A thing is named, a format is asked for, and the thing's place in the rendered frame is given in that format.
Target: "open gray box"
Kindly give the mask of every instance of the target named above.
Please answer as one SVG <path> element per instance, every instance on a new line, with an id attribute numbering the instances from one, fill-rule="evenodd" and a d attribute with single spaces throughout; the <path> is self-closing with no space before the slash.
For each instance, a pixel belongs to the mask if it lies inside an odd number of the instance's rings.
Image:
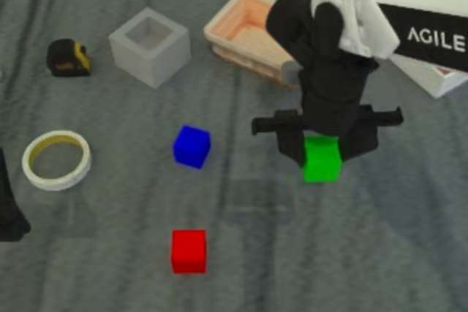
<path id="1" fill-rule="evenodd" d="M 191 59 L 189 30 L 145 8 L 109 36 L 116 66 L 158 88 Z"/>

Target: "blue cube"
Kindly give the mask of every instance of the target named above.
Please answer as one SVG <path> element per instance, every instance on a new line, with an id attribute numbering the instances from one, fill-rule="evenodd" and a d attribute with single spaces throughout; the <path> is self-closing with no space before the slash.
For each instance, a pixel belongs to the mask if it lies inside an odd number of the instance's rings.
<path id="1" fill-rule="evenodd" d="M 179 164 L 202 169 L 211 149 L 210 133 L 192 126 L 183 126 L 173 144 L 174 159 Z"/>

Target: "gray table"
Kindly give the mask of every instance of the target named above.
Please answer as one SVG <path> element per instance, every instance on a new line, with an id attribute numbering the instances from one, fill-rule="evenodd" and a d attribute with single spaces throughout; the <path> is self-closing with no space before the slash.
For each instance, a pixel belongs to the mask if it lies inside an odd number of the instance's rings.
<path id="1" fill-rule="evenodd" d="M 202 28 L 227 0 L 5 0 L 0 3 L 0 145 L 33 231 L 0 243 L 0 311 L 468 311 L 468 87 L 439 101 L 389 62 L 365 102 L 401 105 L 406 123 L 306 185 L 250 120 L 297 107 L 298 94 L 216 58 Z M 107 35 L 150 6 L 191 31 L 193 59 L 152 90 L 117 69 Z M 45 49 L 83 42 L 91 77 L 58 79 Z M 185 123 L 212 133 L 202 171 L 172 160 Z M 90 143 L 80 185 L 34 188 L 25 147 L 53 129 Z M 79 155 L 58 148 L 43 175 Z M 208 273 L 174 276 L 170 232 L 208 233 Z"/>

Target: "yellow tape ring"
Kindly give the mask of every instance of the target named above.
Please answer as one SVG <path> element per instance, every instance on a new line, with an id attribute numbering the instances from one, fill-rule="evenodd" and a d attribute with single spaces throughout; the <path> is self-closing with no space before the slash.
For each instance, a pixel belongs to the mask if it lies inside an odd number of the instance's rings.
<path id="1" fill-rule="evenodd" d="M 32 171 L 34 160 L 41 151 L 58 142 L 69 142 L 83 150 L 83 157 L 79 165 L 69 174 L 60 178 L 39 177 Z M 60 191 L 71 188 L 86 176 L 91 168 L 91 151 L 86 140 L 79 134 L 71 131 L 51 131 L 39 136 L 29 144 L 24 151 L 22 164 L 24 174 L 34 186 L 47 191 Z"/>

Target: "black and yellow tape measure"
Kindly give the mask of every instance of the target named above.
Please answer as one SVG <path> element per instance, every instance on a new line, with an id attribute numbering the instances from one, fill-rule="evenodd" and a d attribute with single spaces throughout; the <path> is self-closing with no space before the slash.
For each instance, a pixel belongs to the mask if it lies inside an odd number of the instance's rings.
<path id="1" fill-rule="evenodd" d="M 47 50 L 47 67 L 55 77 L 79 77 L 91 74 L 86 48 L 73 39 L 57 39 Z"/>

